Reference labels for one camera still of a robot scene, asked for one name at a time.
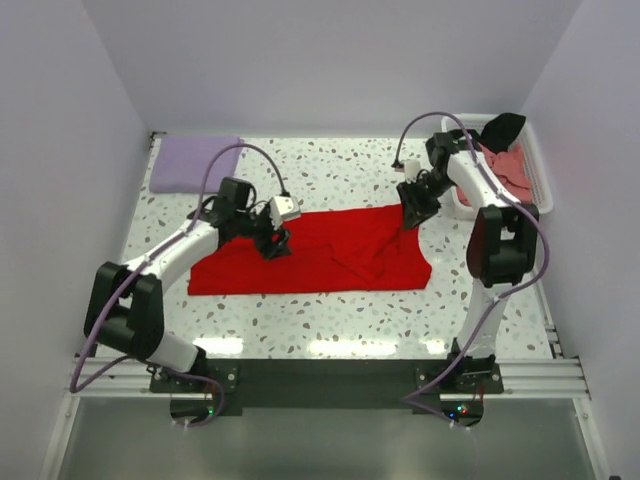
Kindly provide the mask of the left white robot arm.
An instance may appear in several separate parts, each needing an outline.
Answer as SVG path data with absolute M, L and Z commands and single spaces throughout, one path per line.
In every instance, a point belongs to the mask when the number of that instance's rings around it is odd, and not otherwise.
M 289 254 L 286 222 L 300 216 L 287 191 L 267 201 L 255 187 L 226 177 L 219 191 L 201 195 L 196 209 L 157 246 L 123 264 L 106 262 L 95 275 L 84 323 L 85 344 L 77 365 L 101 344 L 159 367 L 185 392 L 196 392 L 212 378 L 204 350 L 165 326 L 164 295 L 196 263 L 236 238 L 253 241 L 266 260 Z

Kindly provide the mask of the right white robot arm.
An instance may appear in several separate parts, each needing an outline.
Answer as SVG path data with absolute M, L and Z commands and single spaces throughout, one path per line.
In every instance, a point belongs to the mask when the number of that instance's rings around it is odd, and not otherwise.
M 396 190 L 402 205 L 403 227 L 414 229 L 434 217 L 441 197 L 458 187 L 470 202 L 475 220 L 466 249 L 473 279 L 464 324 L 452 343 L 449 364 L 420 393 L 447 383 L 469 392 L 491 377 L 497 334 L 508 298 L 526 288 L 523 278 L 534 267 L 539 212 L 509 193 L 491 172 L 480 145 L 469 135 L 434 134 L 426 143 L 431 164 L 407 160 L 400 167 L 404 180 Z

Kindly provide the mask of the red t shirt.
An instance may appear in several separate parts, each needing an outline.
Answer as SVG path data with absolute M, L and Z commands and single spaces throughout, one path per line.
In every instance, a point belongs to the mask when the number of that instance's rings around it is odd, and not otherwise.
M 190 296 L 404 291 L 427 286 L 432 267 L 399 204 L 306 212 L 288 223 L 289 255 L 266 260 L 236 238 L 191 268 Z

